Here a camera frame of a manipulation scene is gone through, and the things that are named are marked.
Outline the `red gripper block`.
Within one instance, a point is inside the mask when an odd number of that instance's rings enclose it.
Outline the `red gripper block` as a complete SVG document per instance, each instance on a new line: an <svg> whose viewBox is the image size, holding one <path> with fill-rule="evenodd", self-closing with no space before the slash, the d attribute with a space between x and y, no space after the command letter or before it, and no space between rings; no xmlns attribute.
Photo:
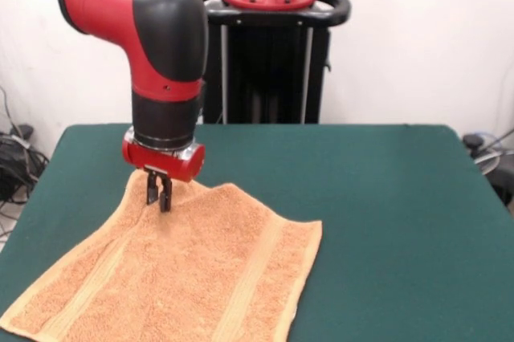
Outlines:
<svg viewBox="0 0 514 342"><path fill-rule="evenodd" d="M200 174L204 165L206 148L195 140L187 148L179 151L161 151L147 148L135 139L130 127L122 140L122 154L126 162L147 172L146 204L158 200L157 173L160 176L162 191L159 197L160 211L170 212L172 201L172 181L170 178L189 182Z"/></svg>

